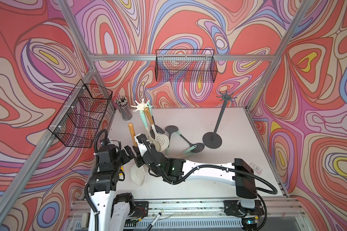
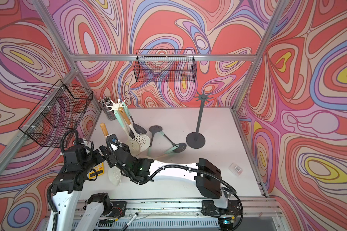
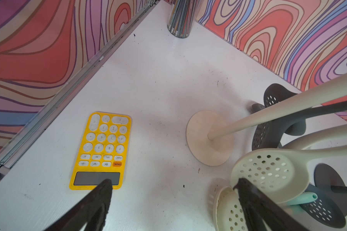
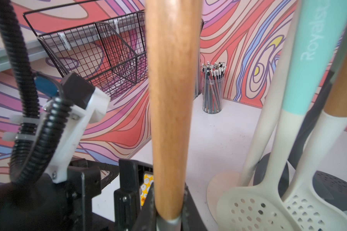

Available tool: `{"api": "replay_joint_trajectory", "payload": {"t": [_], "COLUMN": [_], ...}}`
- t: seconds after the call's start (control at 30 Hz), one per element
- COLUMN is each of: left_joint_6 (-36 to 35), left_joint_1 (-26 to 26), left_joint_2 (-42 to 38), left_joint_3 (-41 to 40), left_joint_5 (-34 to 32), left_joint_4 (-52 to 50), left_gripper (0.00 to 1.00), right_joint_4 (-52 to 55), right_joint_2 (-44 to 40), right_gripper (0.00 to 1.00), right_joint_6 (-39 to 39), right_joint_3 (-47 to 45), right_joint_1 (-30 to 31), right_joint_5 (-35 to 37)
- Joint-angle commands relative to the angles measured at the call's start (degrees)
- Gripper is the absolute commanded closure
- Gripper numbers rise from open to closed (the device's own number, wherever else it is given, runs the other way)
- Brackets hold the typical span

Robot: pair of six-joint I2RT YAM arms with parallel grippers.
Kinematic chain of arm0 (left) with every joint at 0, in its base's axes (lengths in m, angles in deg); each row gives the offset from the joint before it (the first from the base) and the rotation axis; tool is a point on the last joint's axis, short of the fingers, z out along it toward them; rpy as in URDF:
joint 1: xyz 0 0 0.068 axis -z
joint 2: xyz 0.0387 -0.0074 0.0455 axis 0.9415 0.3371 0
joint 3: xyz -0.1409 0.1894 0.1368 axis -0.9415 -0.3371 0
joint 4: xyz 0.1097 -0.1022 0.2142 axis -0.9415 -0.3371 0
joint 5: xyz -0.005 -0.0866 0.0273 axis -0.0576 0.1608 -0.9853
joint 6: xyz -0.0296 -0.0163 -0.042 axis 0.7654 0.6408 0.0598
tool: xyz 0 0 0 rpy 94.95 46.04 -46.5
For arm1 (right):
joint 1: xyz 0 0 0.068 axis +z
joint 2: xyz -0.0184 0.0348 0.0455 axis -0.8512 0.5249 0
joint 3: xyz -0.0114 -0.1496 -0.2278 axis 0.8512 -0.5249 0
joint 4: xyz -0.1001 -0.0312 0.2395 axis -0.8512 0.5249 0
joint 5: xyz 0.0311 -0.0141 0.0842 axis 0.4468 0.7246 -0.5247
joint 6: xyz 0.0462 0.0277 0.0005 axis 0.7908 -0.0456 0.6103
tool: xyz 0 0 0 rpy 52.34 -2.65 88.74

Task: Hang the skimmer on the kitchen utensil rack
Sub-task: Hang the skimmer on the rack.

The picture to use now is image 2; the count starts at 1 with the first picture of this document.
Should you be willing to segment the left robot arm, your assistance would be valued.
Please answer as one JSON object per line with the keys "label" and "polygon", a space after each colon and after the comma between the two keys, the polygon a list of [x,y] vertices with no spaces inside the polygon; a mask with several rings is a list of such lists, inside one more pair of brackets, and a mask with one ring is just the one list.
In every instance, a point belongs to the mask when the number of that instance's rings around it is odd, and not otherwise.
{"label": "left robot arm", "polygon": [[88,174],[104,161],[113,167],[115,157],[130,153],[129,147],[119,142],[114,134],[107,136],[106,140],[107,146],[94,149],[93,142],[79,138],[76,129],[62,136],[60,149],[64,165],[46,192],[52,211],[49,231],[70,231],[84,183],[91,180]]}

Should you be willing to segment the dark grey utensil rack stand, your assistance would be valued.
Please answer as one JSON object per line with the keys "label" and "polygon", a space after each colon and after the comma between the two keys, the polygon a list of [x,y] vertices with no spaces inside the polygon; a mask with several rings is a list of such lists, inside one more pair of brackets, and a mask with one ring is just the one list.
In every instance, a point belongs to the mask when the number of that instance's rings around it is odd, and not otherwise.
{"label": "dark grey utensil rack stand", "polygon": [[200,149],[205,145],[205,137],[200,133],[200,125],[201,125],[201,119],[204,111],[204,105],[206,102],[209,102],[208,99],[212,99],[212,97],[209,96],[209,94],[205,93],[199,93],[197,92],[197,101],[200,101],[200,109],[199,109],[199,115],[196,125],[196,131],[191,132],[186,137],[186,143],[189,147],[193,149]]}

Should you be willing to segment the grey slotted spoon mint handle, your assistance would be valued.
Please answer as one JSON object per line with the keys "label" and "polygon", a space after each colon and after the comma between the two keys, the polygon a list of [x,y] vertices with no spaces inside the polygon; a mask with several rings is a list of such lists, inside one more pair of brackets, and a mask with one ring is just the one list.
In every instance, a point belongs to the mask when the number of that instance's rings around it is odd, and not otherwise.
{"label": "grey slotted spoon mint handle", "polygon": [[151,139],[150,139],[150,145],[149,145],[149,148],[147,151],[148,156],[151,155],[151,148],[152,148],[153,139],[154,139],[155,134],[161,132],[162,130],[163,130],[163,128],[159,125],[154,125],[154,126],[151,126],[149,128],[149,131],[151,132]]}

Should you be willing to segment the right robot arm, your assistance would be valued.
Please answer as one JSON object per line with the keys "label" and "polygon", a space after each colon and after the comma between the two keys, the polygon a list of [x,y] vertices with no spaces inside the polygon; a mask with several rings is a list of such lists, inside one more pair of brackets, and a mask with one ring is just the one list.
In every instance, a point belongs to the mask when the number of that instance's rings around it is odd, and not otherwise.
{"label": "right robot arm", "polygon": [[243,209],[236,190],[222,179],[221,171],[210,161],[200,158],[197,163],[169,164],[150,158],[135,158],[122,147],[108,146],[109,161],[137,185],[159,180],[173,180],[193,184],[199,193],[213,200],[213,212],[203,208],[205,216],[242,216]]}

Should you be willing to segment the cream skimmer wooden handle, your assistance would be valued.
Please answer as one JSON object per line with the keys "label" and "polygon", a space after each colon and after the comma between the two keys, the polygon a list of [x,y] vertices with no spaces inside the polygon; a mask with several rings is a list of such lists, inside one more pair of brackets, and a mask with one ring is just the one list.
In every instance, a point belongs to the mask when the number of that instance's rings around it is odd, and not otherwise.
{"label": "cream skimmer wooden handle", "polygon": [[132,132],[135,136],[135,141],[137,143],[139,143],[140,153],[147,150],[149,148],[149,145],[150,145],[150,138],[147,135],[138,134],[136,132],[136,130],[134,129],[133,125],[131,124],[131,121],[130,121],[129,117],[127,116],[123,107],[120,107],[118,109],[118,111],[120,112],[120,114],[123,117],[123,119],[125,120],[125,122],[128,124],[129,128],[132,130]]}

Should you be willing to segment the cream skimmer mint handle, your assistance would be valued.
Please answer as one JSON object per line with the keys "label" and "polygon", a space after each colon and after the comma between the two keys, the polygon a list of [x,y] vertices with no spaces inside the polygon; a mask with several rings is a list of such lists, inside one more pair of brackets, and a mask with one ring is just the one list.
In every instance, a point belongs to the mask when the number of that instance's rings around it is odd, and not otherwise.
{"label": "cream skimmer mint handle", "polygon": [[119,124],[121,125],[123,131],[127,135],[128,141],[126,142],[126,144],[129,146],[131,155],[134,157],[139,155],[140,154],[140,144],[136,140],[134,140],[130,137],[124,123],[122,122],[122,118],[119,115],[119,113],[117,111],[114,111],[114,115],[115,115],[116,119],[118,120]]}

